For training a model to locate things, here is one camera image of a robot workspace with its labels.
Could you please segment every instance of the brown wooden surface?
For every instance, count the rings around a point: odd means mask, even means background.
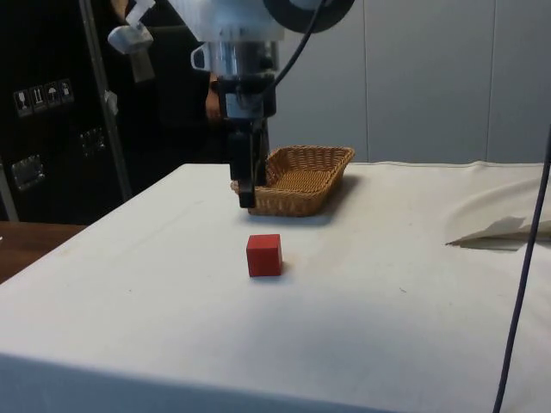
[[[84,226],[0,222],[0,284],[55,250]]]

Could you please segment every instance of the white table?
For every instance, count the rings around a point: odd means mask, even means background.
[[[227,167],[182,167],[0,287],[0,411],[489,412],[522,254],[445,228],[540,174],[351,165],[323,215],[274,219],[238,209]],[[249,279],[259,233],[282,235],[281,279]],[[504,411],[551,405],[547,260]]]

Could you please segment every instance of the woven basket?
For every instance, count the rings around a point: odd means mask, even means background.
[[[288,146],[268,158],[266,187],[257,187],[253,215],[307,217],[315,215],[354,157],[350,148]],[[232,182],[238,193],[238,184]]]

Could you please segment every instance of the black wire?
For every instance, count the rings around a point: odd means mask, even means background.
[[[515,310],[513,312],[513,318],[511,320],[511,328],[509,330],[509,337],[507,338],[507,347],[505,349],[503,370],[501,371],[501,380],[499,381],[498,395],[496,397],[496,403],[493,406],[493,413],[499,413],[501,411],[501,404],[503,403],[503,397],[505,395],[505,387],[507,386],[507,378],[509,377],[509,367],[511,366],[513,346],[515,345],[515,336],[517,335],[518,320],[520,319],[520,312],[523,309],[524,293],[526,291],[526,284],[528,282],[528,273],[530,270],[530,264],[532,262],[532,254],[534,253],[534,245],[536,244],[540,218],[542,217],[543,202],[545,201],[545,194],[547,192],[550,170],[551,129],[549,131],[548,148],[545,155],[545,162],[543,164],[542,182],[540,184],[540,191],[537,195],[536,211],[534,212],[534,218],[532,220],[532,226],[530,228],[530,234],[528,238],[528,246],[526,247],[526,255],[524,256],[523,271],[520,276],[520,285],[518,286],[517,302],[515,303]]]
[[[285,67],[280,71],[279,75],[274,79],[274,82],[272,82],[265,90],[262,92],[262,95],[260,98],[252,105],[252,107],[257,107],[258,105],[262,104],[264,100],[266,99],[266,96],[268,96],[270,93],[272,93],[277,86],[279,86],[279,83],[282,82],[282,80],[287,76],[287,74],[293,69],[294,64],[297,62],[299,57],[301,56],[302,52],[304,52],[304,49],[306,48],[306,45],[308,44],[308,41],[310,40],[310,37],[312,37],[313,31],[316,28],[316,24],[318,24],[318,18],[319,14],[321,13],[321,10],[324,8],[325,4],[328,0],[320,0],[319,6],[316,8],[316,11],[313,14],[312,21],[310,22],[310,25],[306,29],[306,32],[304,33],[304,36],[302,37],[302,40],[300,41],[300,44],[296,48],[296,50],[293,53],[293,56],[291,56],[291,59],[287,62]]]

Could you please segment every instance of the red cube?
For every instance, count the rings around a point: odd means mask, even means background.
[[[276,277],[282,274],[282,239],[279,235],[252,235],[247,244],[250,277]]]

